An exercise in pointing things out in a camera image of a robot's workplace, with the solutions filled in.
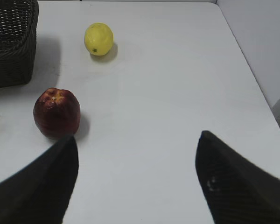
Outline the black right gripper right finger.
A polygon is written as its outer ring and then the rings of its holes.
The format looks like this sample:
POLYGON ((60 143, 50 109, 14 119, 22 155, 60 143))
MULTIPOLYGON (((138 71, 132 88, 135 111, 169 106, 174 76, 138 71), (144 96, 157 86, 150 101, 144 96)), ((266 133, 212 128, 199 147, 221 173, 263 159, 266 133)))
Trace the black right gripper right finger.
POLYGON ((196 174, 216 224, 280 224, 280 179, 210 131, 202 131, 196 174))

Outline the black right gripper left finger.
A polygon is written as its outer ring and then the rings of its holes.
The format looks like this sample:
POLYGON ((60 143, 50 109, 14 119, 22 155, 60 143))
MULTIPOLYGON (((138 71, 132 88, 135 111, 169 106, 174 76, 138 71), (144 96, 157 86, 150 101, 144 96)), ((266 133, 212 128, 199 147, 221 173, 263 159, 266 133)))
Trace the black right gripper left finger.
POLYGON ((0 182, 0 224, 61 224, 79 169, 74 136, 61 138, 0 182))

